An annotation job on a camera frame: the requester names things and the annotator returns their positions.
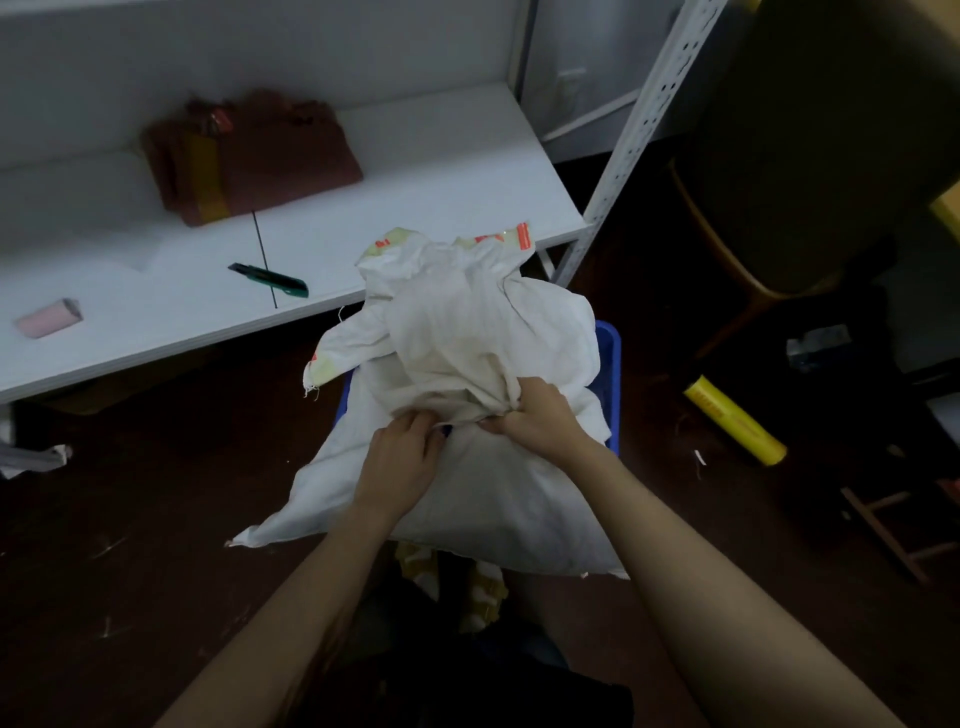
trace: pink eraser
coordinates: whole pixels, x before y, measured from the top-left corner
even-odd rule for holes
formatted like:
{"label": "pink eraser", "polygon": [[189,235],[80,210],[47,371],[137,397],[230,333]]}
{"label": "pink eraser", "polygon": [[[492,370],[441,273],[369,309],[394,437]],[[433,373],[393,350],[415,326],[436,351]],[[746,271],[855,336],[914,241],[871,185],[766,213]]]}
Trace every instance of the pink eraser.
{"label": "pink eraser", "polygon": [[72,327],[83,319],[80,305],[76,301],[60,299],[39,311],[17,319],[14,324],[24,336],[38,339],[62,328]]}

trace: blue basket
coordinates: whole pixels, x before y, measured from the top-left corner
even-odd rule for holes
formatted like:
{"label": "blue basket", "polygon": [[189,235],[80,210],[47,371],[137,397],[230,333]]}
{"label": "blue basket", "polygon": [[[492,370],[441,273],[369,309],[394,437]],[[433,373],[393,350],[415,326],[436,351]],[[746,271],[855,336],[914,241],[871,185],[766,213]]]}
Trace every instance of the blue basket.
{"label": "blue basket", "polygon": [[[597,322],[597,346],[600,349],[600,374],[591,383],[590,391],[600,400],[603,416],[610,428],[610,440],[607,447],[620,454],[620,334],[606,321]],[[353,372],[347,372],[344,393],[340,396],[337,414],[333,419],[336,425],[347,411],[347,398],[350,393],[350,380]]]}

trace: white cloth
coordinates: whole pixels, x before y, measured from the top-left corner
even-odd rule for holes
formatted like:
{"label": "white cloth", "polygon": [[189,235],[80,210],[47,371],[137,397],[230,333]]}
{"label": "white cloth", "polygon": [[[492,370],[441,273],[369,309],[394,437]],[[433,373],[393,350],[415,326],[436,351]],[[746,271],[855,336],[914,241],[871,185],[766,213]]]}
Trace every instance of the white cloth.
{"label": "white cloth", "polygon": [[581,574],[622,569],[573,483],[557,468],[475,422],[519,402],[519,376],[567,397],[584,430],[610,431],[587,386],[600,369],[589,303],[523,278],[525,230],[453,243],[392,231],[360,259],[364,308],[321,339],[307,389],[355,366],[347,413],[290,500],[232,543],[264,546],[326,531],[351,501],[371,437],[392,416],[428,408],[454,424],[437,477],[393,538],[513,570]]}

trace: dark clothing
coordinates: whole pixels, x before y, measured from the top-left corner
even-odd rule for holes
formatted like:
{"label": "dark clothing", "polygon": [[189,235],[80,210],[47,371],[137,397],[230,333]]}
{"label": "dark clothing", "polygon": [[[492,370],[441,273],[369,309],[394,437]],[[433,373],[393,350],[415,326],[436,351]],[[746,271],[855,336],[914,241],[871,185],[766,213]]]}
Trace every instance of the dark clothing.
{"label": "dark clothing", "polygon": [[[508,614],[478,635],[458,635],[416,586],[390,579],[358,610],[356,625],[389,633],[394,647],[335,667],[289,724],[633,725],[629,689],[571,672],[557,646],[523,619]],[[356,632],[347,652],[363,641]]]}

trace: white cloth bundle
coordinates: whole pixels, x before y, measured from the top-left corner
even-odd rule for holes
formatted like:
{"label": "white cloth bundle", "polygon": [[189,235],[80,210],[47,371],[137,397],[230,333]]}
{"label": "white cloth bundle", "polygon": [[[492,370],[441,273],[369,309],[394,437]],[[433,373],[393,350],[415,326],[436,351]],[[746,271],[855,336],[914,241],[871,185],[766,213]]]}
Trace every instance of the white cloth bundle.
{"label": "white cloth bundle", "polygon": [[324,334],[309,390],[359,366],[347,413],[289,502],[232,543],[264,546],[326,531],[351,501],[371,437],[394,415],[432,409],[454,425],[437,477],[393,538],[513,570],[621,571],[587,502],[557,468],[476,421],[519,404],[519,376],[557,385],[590,437],[610,437],[587,388],[600,370],[593,312],[560,286],[524,278],[526,226],[435,243],[394,230],[357,264],[367,302]]}

